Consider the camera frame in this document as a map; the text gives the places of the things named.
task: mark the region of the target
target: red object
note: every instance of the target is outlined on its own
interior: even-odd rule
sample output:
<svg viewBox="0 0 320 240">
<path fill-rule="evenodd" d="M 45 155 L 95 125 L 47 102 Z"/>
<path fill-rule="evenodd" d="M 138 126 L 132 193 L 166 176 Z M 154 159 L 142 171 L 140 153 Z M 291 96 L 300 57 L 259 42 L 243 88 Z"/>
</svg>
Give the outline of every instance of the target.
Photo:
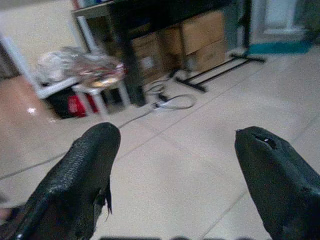
<svg viewBox="0 0 320 240">
<path fill-rule="evenodd" d="M 90 106 L 94 113 L 98 112 L 98 109 L 95 105 L 95 102 L 90 95 L 86 95 L 86 98 L 88 99 L 88 102 L 90 103 Z M 86 110 L 77 95 L 69 96 L 68 97 L 68 110 L 69 113 L 72 115 L 82 118 L 86 116 Z"/>
</svg>

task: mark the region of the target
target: cardboard box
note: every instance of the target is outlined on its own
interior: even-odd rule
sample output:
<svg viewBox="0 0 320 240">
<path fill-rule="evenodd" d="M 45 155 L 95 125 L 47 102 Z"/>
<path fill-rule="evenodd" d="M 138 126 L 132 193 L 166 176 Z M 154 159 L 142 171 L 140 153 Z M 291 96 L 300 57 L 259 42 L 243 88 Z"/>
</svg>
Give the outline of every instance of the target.
<svg viewBox="0 0 320 240">
<path fill-rule="evenodd" d="M 133 50 L 139 62 L 144 84 L 148 84 L 163 75 L 163 66 L 157 39 L 157 35 L 151 33 L 132 40 Z"/>
<path fill-rule="evenodd" d="M 196 16 L 197 24 L 209 43 L 214 43 L 225 36 L 224 14 L 221 11 L 212 11 Z"/>
<path fill-rule="evenodd" d="M 186 55 L 222 39 L 224 24 L 224 15 L 220 11 L 212 11 L 185 20 L 182 32 Z M 163 39 L 170 54 L 182 53 L 180 30 L 176 25 L 164 30 Z"/>
<path fill-rule="evenodd" d="M 168 54 L 168 63 L 182 67 L 181 54 Z M 220 39 L 186 56 L 186 67 L 191 71 L 204 72 L 223 63 L 226 58 L 226 41 Z"/>
<path fill-rule="evenodd" d="M 204 72 L 223 63 L 226 58 L 226 41 L 220 39 L 195 52 L 196 70 Z"/>
</svg>

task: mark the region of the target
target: white floor tile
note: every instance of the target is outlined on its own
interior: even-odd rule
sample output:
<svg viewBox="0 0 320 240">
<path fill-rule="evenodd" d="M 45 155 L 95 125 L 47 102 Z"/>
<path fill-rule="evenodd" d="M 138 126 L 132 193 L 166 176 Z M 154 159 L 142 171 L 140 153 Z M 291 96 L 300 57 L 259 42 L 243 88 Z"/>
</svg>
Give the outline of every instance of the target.
<svg viewBox="0 0 320 240">
<path fill-rule="evenodd" d="M 320 174 L 320 117 L 314 119 L 291 144 L 303 159 Z"/>
<path fill-rule="evenodd" d="M 219 240 L 240 238 L 271 240 L 249 193 L 246 193 L 205 236 L 205 239 Z"/>
<path fill-rule="evenodd" d="M 10 208 L 25 203 L 37 188 L 47 172 L 59 161 L 53 160 L 43 165 L 31 168 L 14 176 L 0 180 L 0 193 L 8 198 L 0 203 L 0 208 Z"/>
<path fill-rule="evenodd" d="M 207 88 L 206 93 L 201 93 L 194 88 L 187 87 L 183 84 L 174 82 L 170 80 L 166 83 L 167 88 L 165 90 L 165 95 L 169 97 L 174 97 L 181 94 L 191 94 L 197 101 L 195 106 L 190 109 L 184 110 L 157 110 L 155 113 L 150 114 L 142 119 L 139 119 L 138 122 L 144 125 L 150 125 L 153 129 L 156 129 L 158 132 L 162 132 L 165 129 L 169 128 L 173 124 L 177 123 L 181 119 L 190 115 L 196 109 L 200 108 L 202 105 L 210 102 L 213 98 L 221 95 L 223 92 L 227 91 L 234 85 L 245 80 L 248 76 L 256 73 L 257 71 L 263 68 L 262 64 L 250 63 L 242 68 L 239 68 L 235 71 L 232 71 L 225 76 L 215 79 L 209 83 L 206 83 L 204 86 Z M 199 81 L 205 79 L 208 76 L 214 75 L 215 72 L 208 73 L 203 77 L 199 78 Z M 154 97 L 148 97 L 149 103 L 156 101 Z M 178 100 L 173 102 L 173 104 L 178 106 L 187 106 L 190 101 L 185 99 Z"/>
<path fill-rule="evenodd" d="M 92 239 L 102 236 L 201 237 L 245 191 L 206 161 L 155 137 L 116 160 L 113 215 L 106 209 Z"/>
<path fill-rule="evenodd" d="M 274 69 L 276 61 L 266 68 Z M 264 72 L 265 69 L 249 79 L 257 78 L 258 81 Z M 185 148 L 206 157 L 231 178 L 242 182 L 243 174 L 234 150 L 235 130 L 259 126 L 292 140 L 316 114 L 290 101 L 254 93 L 254 86 L 251 85 L 242 90 L 243 84 L 235 86 L 163 132 Z"/>
</svg>

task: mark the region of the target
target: clutter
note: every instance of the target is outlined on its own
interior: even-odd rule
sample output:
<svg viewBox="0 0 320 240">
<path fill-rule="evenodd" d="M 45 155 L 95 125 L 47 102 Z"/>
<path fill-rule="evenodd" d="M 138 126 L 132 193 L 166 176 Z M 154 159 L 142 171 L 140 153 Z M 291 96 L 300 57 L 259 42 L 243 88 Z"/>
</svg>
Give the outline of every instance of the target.
<svg viewBox="0 0 320 240">
<path fill-rule="evenodd" d="M 120 86 L 124 74 L 124 64 L 100 49 L 93 53 L 84 53 L 78 48 L 63 47 L 60 51 L 45 54 L 38 63 L 38 77 L 43 85 L 54 85 L 73 76 L 77 77 L 77 82 L 83 88 L 100 88 L 99 93 L 111 85 L 118 84 Z M 47 98 L 55 112 L 63 119 L 74 116 L 83 117 L 88 108 L 96 112 L 97 108 L 92 97 L 85 96 L 84 98 L 87 99 L 79 99 L 73 91 L 73 87 L 56 92 Z M 122 96 L 126 94 L 125 104 L 130 104 L 123 83 L 121 83 L 119 91 Z M 100 97 L 100 105 L 104 105 L 103 92 Z"/>
</svg>

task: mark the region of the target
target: tile floor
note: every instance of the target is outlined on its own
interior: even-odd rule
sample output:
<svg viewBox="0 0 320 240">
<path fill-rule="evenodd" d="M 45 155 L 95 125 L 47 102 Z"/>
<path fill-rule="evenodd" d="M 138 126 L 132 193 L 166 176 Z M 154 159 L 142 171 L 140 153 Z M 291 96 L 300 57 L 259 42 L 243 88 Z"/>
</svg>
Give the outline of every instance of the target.
<svg viewBox="0 0 320 240">
<path fill-rule="evenodd" d="M 169 80 L 166 94 L 193 94 L 197 103 L 153 112 L 121 129 L 113 215 L 105 222 L 103 211 L 92 239 L 270 239 L 237 162 L 234 130 L 264 127 L 320 173 L 319 56 L 320 47 L 269 55 L 266 64 L 250 63 L 207 83 L 205 94 Z M 104 121 L 120 126 L 149 109 L 130 106 Z M 0 194 L 8 198 L 0 207 L 26 201 L 57 156 L 103 121 L 99 115 L 55 119 L 22 77 L 0 81 L 0 111 Z"/>
</svg>

